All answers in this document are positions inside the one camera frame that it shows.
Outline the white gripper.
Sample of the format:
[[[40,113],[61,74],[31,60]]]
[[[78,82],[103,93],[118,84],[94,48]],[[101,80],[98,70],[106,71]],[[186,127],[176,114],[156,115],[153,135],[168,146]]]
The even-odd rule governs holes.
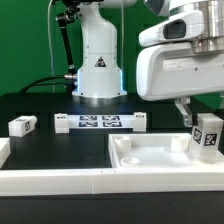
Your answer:
[[[224,90],[224,52],[193,51],[192,41],[203,31],[201,14],[179,14],[139,35],[138,94],[148,101],[177,97],[186,127],[193,125],[188,96]]]

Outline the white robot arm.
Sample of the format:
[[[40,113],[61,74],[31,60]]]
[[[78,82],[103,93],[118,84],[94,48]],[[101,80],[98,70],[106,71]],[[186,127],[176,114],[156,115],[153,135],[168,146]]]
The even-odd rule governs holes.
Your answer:
[[[73,80],[73,96],[94,103],[126,95],[117,65],[117,30],[101,8],[122,8],[137,0],[54,0],[65,5],[56,17]],[[224,91],[224,0],[143,0],[166,20],[139,34],[143,50],[136,64],[139,96],[147,101],[173,98],[184,125],[199,116],[192,95]]]

